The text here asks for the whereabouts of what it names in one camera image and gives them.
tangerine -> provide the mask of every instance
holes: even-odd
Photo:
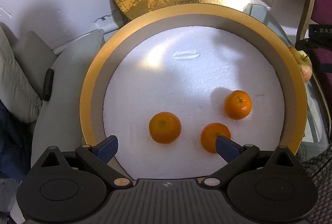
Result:
[[[251,112],[250,96],[244,91],[235,90],[225,98],[224,109],[229,118],[241,120]]]
[[[231,139],[230,130],[222,123],[208,124],[200,135],[200,143],[202,147],[212,154],[217,154],[215,149],[215,141],[218,136],[225,136]]]
[[[169,144],[180,136],[181,122],[173,113],[160,112],[151,118],[149,132],[155,142]]]

black device with white lettering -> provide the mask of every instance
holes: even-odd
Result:
[[[228,164],[201,183],[135,184],[107,165],[117,147],[115,136],[75,152],[48,147],[17,192],[26,224],[305,224],[317,201],[311,178],[286,146],[260,151],[220,136],[216,149]]]

triangular hole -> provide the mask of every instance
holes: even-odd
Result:
[[[293,161],[289,158],[289,156],[285,152],[281,152],[279,154],[276,164],[279,166],[294,167]]]
[[[58,158],[56,157],[54,152],[49,153],[46,157],[45,161],[42,164],[42,167],[52,167],[60,165]]]

gray cushion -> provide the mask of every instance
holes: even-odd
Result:
[[[8,39],[0,28],[0,99],[17,119],[31,123],[38,118],[42,101],[14,58]]]
[[[104,44],[104,31],[96,30],[66,48],[54,62],[49,102],[43,102],[32,144],[31,165],[48,146],[73,151],[82,145],[80,95],[87,70]]]
[[[29,32],[12,46],[16,61],[34,91],[42,98],[46,70],[57,56],[34,32]]]

houndstooth fabric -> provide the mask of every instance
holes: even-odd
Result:
[[[302,163],[318,190],[318,202],[309,217],[311,224],[332,223],[332,146]]]

